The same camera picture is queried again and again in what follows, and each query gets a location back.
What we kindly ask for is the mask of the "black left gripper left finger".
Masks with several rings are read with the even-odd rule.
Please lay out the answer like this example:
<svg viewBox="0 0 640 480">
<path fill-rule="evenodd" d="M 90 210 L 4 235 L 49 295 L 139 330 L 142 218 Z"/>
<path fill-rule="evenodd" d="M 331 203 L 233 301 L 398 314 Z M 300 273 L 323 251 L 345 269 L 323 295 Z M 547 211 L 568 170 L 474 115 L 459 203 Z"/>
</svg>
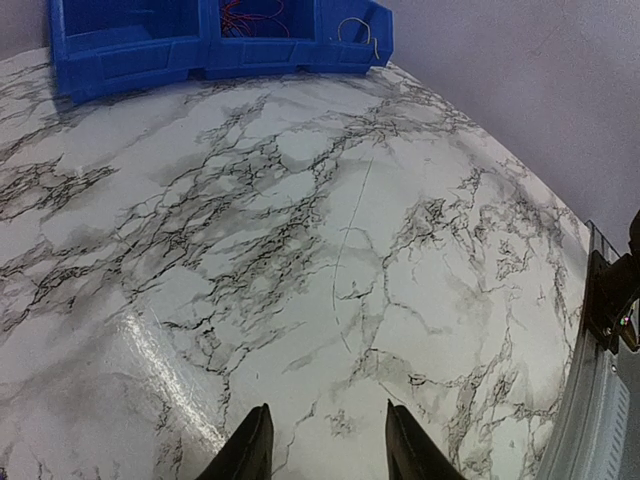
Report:
<svg viewBox="0 0 640 480">
<path fill-rule="evenodd" d="M 198 480 L 268 480 L 274 427 L 269 406 L 252 408 Z"/>
</svg>

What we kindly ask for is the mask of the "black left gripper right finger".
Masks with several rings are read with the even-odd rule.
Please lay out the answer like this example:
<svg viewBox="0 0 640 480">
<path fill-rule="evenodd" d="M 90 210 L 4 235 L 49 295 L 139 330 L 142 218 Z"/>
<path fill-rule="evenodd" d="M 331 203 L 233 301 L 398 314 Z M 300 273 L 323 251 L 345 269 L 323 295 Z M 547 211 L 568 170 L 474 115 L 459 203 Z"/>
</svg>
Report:
<svg viewBox="0 0 640 480">
<path fill-rule="evenodd" d="M 390 480 L 464 480 L 410 411 L 390 400 L 385 445 Z"/>
</svg>

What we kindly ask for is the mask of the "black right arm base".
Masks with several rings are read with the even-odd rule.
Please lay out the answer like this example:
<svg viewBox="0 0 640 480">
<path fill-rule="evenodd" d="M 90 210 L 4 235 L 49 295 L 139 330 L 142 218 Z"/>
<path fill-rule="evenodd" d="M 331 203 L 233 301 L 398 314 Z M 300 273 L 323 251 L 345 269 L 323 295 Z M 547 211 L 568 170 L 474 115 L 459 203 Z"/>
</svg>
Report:
<svg viewBox="0 0 640 480">
<path fill-rule="evenodd" d="M 631 352 L 639 351 L 639 326 L 633 314 L 639 309 L 639 213 L 629 227 L 629 253 L 611 262 L 606 259 L 603 239 L 592 228 L 583 319 L 599 345 L 613 354 L 624 341 Z"/>
</svg>

